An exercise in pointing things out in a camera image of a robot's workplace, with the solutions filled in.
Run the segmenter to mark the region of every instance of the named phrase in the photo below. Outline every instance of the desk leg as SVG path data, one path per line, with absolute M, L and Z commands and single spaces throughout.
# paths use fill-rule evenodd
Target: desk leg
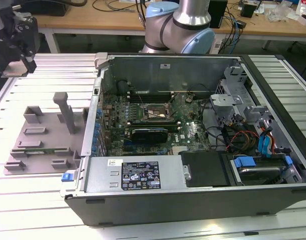
M 266 50 L 268 48 L 268 45 L 271 43 L 271 40 L 266 40 L 262 46 L 262 49 Z
M 215 38 L 214 38 L 211 50 L 209 51 L 210 54 L 218 54 L 221 44 L 223 40 L 225 39 L 225 37 L 226 37 L 226 34 L 215 34 Z
M 58 43 L 55 37 L 55 34 L 53 33 L 52 29 L 47 29 L 43 32 L 46 37 L 46 41 L 48 44 L 48 47 L 52 54 L 59 54 L 61 51 L 59 50 Z

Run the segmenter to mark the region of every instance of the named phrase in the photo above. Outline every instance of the power supply label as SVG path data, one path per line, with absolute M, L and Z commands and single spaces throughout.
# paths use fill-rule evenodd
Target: power supply label
M 122 190 L 160 188 L 161 177 L 157 161 L 122 163 Z

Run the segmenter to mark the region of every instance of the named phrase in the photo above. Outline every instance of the circuit board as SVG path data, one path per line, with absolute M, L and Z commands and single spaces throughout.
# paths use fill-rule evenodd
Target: circuit board
M 129 103 L 124 96 L 105 97 L 107 156 L 172 155 L 178 154 L 180 149 L 209 150 L 210 143 L 199 120 L 199 101 L 187 103 L 187 97 L 187 93 L 177 94 L 172 102 L 162 104 Z M 137 128 L 168 129 L 167 141 L 135 144 L 131 132 Z

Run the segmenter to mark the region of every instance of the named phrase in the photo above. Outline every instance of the blue clip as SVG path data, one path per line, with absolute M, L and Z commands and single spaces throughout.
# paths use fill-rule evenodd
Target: blue clip
M 290 156 L 285 156 L 285 161 L 287 163 L 288 166 L 292 165 L 293 164 L 293 161 L 292 159 L 290 158 Z
M 62 182 L 73 182 L 74 181 L 74 174 L 73 173 L 64 173 L 62 175 Z
M 261 135 L 258 140 L 258 151 L 265 155 L 266 157 L 270 158 L 271 154 L 270 146 L 272 145 L 271 139 L 267 135 Z
M 240 168 L 240 167 L 255 167 L 256 166 L 256 163 L 255 163 L 255 161 L 254 161 L 254 159 L 253 159 L 253 157 L 251 157 L 251 156 L 239 156 L 239 157 L 237 157 L 236 159 L 234 159 L 234 163 L 235 163 L 235 166 L 237 167 L 237 168 Z

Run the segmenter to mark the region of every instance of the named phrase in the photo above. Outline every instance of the motherboard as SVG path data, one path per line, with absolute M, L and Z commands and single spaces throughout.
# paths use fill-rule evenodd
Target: motherboard
M 186 92 L 149 99 L 104 94 L 97 122 L 104 125 L 105 155 L 177 155 L 209 150 L 200 119 L 201 102 Z

